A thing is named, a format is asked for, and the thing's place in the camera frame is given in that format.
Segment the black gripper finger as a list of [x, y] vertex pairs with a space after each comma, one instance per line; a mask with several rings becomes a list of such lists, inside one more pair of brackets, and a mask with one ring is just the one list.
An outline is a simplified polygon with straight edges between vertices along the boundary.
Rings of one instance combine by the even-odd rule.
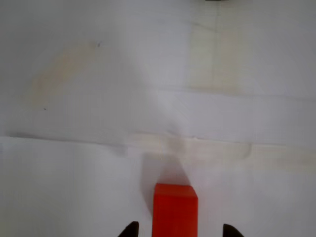
[[223, 224], [223, 237], [244, 237], [243, 234], [234, 226]]
[[138, 237], [139, 235], [139, 222], [133, 221], [128, 224], [118, 237]]

